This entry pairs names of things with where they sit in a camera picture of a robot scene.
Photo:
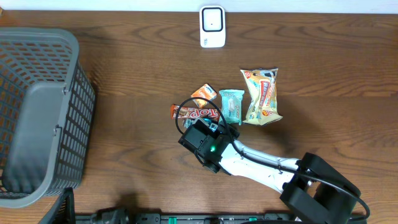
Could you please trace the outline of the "teal mouthwash bottle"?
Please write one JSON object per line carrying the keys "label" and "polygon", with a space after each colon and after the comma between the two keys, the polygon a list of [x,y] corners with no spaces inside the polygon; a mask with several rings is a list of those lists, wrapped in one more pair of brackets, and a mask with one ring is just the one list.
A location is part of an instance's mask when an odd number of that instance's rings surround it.
{"label": "teal mouthwash bottle", "polygon": [[210,118],[204,118],[204,122],[208,125],[209,129],[215,132],[218,129],[218,123]]}

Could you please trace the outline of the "red Top chocolate bar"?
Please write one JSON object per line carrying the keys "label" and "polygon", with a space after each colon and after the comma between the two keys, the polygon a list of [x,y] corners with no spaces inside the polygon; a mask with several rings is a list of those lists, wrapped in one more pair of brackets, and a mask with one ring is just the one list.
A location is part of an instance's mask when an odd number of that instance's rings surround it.
{"label": "red Top chocolate bar", "polygon": [[[172,119],[175,119],[179,107],[179,105],[172,105],[170,107],[170,116]],[[182,119],[208,118],[213,121],[218,121],[220,118],[219,112],[214,108],[194,108],[186,106],[180,109],[177,116]]]}

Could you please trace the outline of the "light teal snack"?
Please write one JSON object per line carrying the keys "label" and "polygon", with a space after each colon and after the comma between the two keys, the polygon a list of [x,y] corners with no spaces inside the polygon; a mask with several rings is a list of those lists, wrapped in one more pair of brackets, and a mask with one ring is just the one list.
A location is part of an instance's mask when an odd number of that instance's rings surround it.
{"label": "light teal snack", "polygon": [[242,124],[242,100],[244,90],[220,90],[221,112],[228,124]]}

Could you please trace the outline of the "small orange snack packet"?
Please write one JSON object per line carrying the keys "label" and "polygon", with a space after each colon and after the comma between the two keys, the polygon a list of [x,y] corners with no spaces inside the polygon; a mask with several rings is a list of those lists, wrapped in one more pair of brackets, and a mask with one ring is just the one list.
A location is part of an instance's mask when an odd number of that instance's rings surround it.
{"label": "small orange snack packet", "polygon": [[213,101],[217,97],[217,92],[209,85],[204,84],[198,90],[191,94],[191,97],[200,97],[201,99],[194,99],[194,103],[199,108],[204,108],[208,104],[207,100]]}

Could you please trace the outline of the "cream snack bag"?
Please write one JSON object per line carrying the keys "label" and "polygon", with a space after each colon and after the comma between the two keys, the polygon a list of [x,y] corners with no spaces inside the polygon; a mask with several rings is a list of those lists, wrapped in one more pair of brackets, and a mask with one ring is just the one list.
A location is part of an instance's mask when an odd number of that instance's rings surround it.
{"label": "cream snack bag", "polygon": [[263,126],[282,119],[277,111],[278,68],[240,70],[249,90],[249,105],[243,123]]}

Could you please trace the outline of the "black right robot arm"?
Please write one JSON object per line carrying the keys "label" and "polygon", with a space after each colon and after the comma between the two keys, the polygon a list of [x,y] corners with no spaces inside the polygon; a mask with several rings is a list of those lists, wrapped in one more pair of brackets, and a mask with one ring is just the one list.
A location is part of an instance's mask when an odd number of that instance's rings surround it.
{"label": "black right robot arm", "polygon": [[274,189],[302,222],[366,219],[352,214],[360,190],[321,157],[309,152],[301,159],[272,156],[245,146],[239,135],[229,124],[198,118],[178,142],[214,173],[246,177]]}

